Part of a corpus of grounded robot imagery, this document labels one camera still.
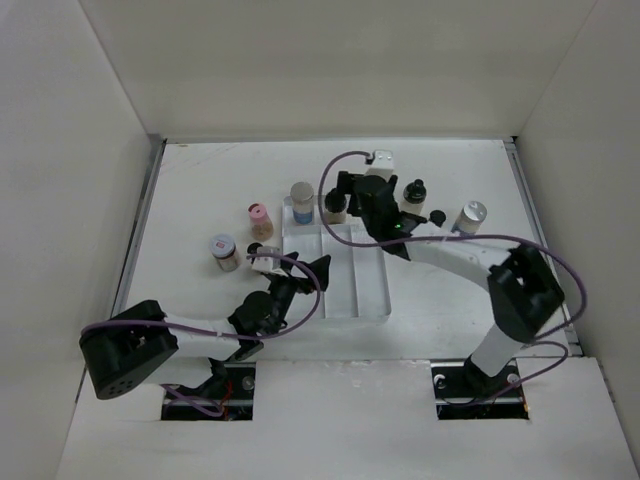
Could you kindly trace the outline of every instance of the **white bottle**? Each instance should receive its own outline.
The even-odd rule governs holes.
[[[414,215],[420,215],[422,206],[427,198],[427,189],[419,178],[407,185],[402,193],[400,210]]]

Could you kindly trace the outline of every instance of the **bottle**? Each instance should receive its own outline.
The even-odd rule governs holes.
[[[294,183],[291,187],[293,219],[300,225],[313,221],[313,187],[307,182]]]
[[[487,218],[487,207],[481,202],[468,202],[456,219],[451,231],[460,233],[462,237],[475,235],[484,219]]]
[[[240,266],[236,242],[231,235],[221,233],[213,237],[209,242],[209,250],[223,272],[232,272]]]
[[[324,209],[327,223],[344,223],[347,220],[347,197],[334,188],[324,197]]]
[[[419,178],[411,182],[405,187],[402,197],[400,210],[420,215],[424,201],[427,198],[427,189],[424,187],[424,182]]]
[[[273,223],[262,203],[254,203],[249,207],[251,235],[259,242],[266,242],[273,236]]]

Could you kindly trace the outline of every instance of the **pink cap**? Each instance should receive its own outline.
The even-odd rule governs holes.
[[[251,219],[251,223],[264,223],[269,220],[269,215],[267,215],[267,207],[265,207],[262,203],[254,203],[249,207],[249,218]]]

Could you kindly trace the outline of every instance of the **clear acrylic tray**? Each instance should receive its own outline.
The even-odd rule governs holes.
[[[373,241],[359,219],[349,221],[352,223],[332,227],[346,240]],[[322,226],[315,198],[313,221],[308,225],[294,221],[291,198],[284,199],[282,246],[285,253],[298,252],[305,262],[331,255],[329,288],[308,325],[371,325],[384,323],[389,318],[391,299],[384,252],[379,248],[351,248],[338,243]],[[302,319],[314,301],[313,295],[296,295],[287,321]]]

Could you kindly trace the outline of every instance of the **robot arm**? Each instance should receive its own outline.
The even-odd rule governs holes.
[[[350,195],[347,212],[361,217],[377,242],[410,237],[445,237],[438,241],[382,246],[391,255],[424,262],[466,278],[488,291],[495,324],[466,359],[465,378],[478,396],[495,391],[500,373],[564,301],[564,293],[542,255],[532,247],[496,248],[471,241],[447,242],[451,232],[423,217],[401,212],[393,191],[390,152],[374,152],[365,175],[340,172],[337,191]]]
[[[287,256],[296,260],[298,254]],[[322,291],[329,285],[330,262],[329,255],[309,264],[301,262],[318,278]],[[308,278],[294,277],[289,264],[279,265],[273,259],[256,259],[253,269],[269,280],[268,291],[250,293],[227,319],[203,321],[177,317],[163,312],[155,300],[145,300],[110,319],[179,324],[210,330],[217,336],[147,326],[95,328],[83,332],[80,348],[97,397],[116,398],[145,381],[160,382],[158,379],[162,379],[161,383],[183,384],[180,362],[165,365],[170,358],[180,360],[180,357],[208,359],[211,378],[188,392],[200,395],[224,377],[221,361],[239,362],[260,351],[264,345],[259,336],[276,334],[285,328],[285,317],[295,295],[310,294],[315,291],[315,285]],[[238,339],[238,335],[254,338]]]

